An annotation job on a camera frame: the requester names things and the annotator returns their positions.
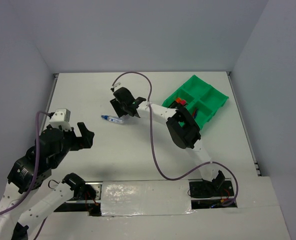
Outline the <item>clear blue-capped spray bottle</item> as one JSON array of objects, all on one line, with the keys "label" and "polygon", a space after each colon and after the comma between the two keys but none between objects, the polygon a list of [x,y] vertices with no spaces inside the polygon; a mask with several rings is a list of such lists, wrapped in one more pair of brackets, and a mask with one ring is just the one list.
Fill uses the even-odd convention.
[{"label": "clear blue-capped spray bottle", "polygon": [[124,120],[122,118],[111,116],[111,115],[101,115],[101,119],[109,121],[114,124],[122,125],[124,123]]}]

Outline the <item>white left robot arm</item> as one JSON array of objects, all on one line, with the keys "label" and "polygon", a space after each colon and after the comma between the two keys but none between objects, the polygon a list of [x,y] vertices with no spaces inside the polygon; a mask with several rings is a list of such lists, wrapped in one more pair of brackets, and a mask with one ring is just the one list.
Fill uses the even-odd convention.
[{"label": "white left robot arm", "polygon": [[0,201],[0,240],[28,239],[29,233],[65,201],[78,200],[86,194],[86,182],[77,174],[69,173],[45,198],[27,207],[68,152],[92,147],[95,134],[83,122],[77,126],[81,136],[76,136],[73,129],[64,131],[61,126],[48,125],[37,133],[34,146],[14,163]]}]

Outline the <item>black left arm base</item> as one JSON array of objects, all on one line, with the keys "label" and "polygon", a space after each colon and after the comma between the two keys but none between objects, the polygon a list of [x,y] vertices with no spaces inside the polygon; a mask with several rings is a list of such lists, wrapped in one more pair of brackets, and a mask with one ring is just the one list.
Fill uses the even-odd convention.
[{"label": "black left arm base", "polygon": [[72,198],[66,200],[54,212],[86,212],[89,216],[100,217],[102,183],[86,183],[75,173],[63,178],[63,183],[73,191]]}]

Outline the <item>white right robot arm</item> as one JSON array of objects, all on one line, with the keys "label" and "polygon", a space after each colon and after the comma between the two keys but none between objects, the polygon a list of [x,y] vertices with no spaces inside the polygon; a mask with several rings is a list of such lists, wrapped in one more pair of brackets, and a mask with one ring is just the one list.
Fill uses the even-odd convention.
[{"label": "white right robot arm", "polygon": [[[170,181],[183,179],[192,172],[199,170],[202,178],[206,180],[205,190],[211,196],[216,196],[223,189],[224,175],[222,171],[216,172],[218,166],[210,160],[201,143],[200,127],[192,115],[182,104],[177,107],[164,107],[150,102],[149,98],[133,97],[125,87],[112,86],[113,99],[110,103],[118,117],[133,117],[149,120],[149,135],[152,157],[160,175]],[[172,142],[180,149],[187,150],[195,160],[196,167],[179,177],[168,177],[162,172],[156,158],[153,124],[162,124],[167,128]]]}]

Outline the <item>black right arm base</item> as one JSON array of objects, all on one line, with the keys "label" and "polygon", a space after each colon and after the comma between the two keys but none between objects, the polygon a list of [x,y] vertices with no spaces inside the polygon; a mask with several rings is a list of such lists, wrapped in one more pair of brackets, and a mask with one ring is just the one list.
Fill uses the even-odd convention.
[{"label": "black right arm base", "polygon": [[231,180],[226,179],[222,171],[211,180],[193,180],[189,182],[187,194],[191,198],[191,207],[198,209],[236,208]]}]

